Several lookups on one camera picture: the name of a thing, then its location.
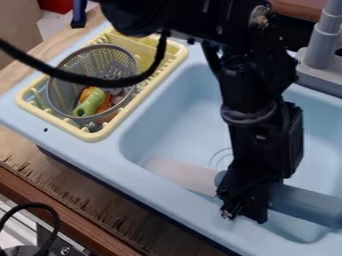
wooden table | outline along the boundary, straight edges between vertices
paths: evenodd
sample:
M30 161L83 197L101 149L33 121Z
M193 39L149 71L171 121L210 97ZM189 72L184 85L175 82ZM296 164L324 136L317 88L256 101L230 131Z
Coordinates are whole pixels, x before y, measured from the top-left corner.
M291 1L294 0L273 0L279 12L312 20L318 19L324 2L312 0L317 5L310 4L307 13L300 13L297 7L303 6L305 0L290 4ZM86 28L65 28L30 54L47 61L104 20L96 7L88 13ZM3 69L0 95L32 71L17 61ZM0 127L0 141L0 193L17 203L40 201L53 206L61 215L65 234L87 249L99 255L224 255L146 209L46 157L33 143L5 127ZM36 214L49 221L44 213Z
M328 0L269 0L275 12L301 18L309 21L318 21L321 10Z

yellow tray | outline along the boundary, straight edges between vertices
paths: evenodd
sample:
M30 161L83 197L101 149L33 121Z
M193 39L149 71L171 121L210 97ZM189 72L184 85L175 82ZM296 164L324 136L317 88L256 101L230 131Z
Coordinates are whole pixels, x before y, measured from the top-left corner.
M140 71L147 70L156 53L158 36L145 38L125 37L113 28L103 31L98 37L88 42L91 44L115 44L127 49L136 58ZM62 118L53 113L45 100L45 88L49 77L40 76L21 90L16 96L17 105L25 111L59 127L71 135L87 142L99 141L107 137L118 125L177 67L188 55L188 51L182 44L168 41L165 58L157 71L137 87L135 97L108 123L103 123L103 128L90 133L87 127L79 127L69 118Z

black cable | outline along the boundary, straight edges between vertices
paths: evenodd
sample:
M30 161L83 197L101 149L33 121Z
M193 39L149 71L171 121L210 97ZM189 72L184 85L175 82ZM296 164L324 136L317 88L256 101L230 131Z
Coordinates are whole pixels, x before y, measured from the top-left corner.
M34 255L34 256L45 256L49 253L49 249L52 246L53 242L57 238L57 234L60 230L61 227L61 221L58 216L58 213L53 209L51 206L48 206L43 203L27 203L27 204L22 204L13 207L11 210L9 210L5 215L0 219L0 232L3 230L5 223L17 212L24 210L24 209L29 209L29 208L40 208L44 209L48 212L51 213L51 215L54 218L54 229L49 237L48 240L43 244L43 246L39 249L39 251Z
M135 84L138 84L149 76L151 76L158 68L162 60L164 59L165 52L166 52L166 45L167 45L167 37L169 33L163 31L160 39L159 44L157 47L157 53L154 58L154 62L150 66L148 70L144 73L132 76L128 78L122 78L119 80L105 80L97 77L90 77L85 75L79 75L71 72L67 72L61 69L54 68L28 54L23 52L22 50L16 48L15 46L9 44L8 42L4 41L0 38L0 49L2 49L5 53L7 53L12 58L19 60L20 62L37 69L51 77L61 79L66 82L76 83L80 85L88 85L94 86L96 84L97 87L101 88L122 88L122 87L129 87Z

metal colander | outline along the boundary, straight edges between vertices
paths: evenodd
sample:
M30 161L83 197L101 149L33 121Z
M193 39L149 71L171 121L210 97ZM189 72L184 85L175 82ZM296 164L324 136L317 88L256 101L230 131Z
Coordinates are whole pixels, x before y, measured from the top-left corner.
M78 50L63 60L58 68L92 77L116 80L138 74L134 57L125 49L115 45L92 45ZM133 97L135 86L127 87L126 96L115 106L91 116L76 117L72 114L85 86L51 78L47 88L47 99L52 109L65 118L80 125L91 122L110 121Z

light blue sink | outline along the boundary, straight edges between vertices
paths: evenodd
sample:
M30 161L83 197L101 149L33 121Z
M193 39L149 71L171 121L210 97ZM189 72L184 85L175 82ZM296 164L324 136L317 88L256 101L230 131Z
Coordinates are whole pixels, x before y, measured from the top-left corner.
M52 60L57 64L103 28ZM144 168L152 156L225 169L231 161L228 129L219 114L220 94L199 46L110 136L86 143L19 109L18 90L35 73L0 98L0 121L88 174L160 211L241 255L341 255L342 233L270 212L258 225L220 215L221 202L183 189ZM305 120L305 158L286 183L342 197L342 102L293 85L285 94L300 105Z

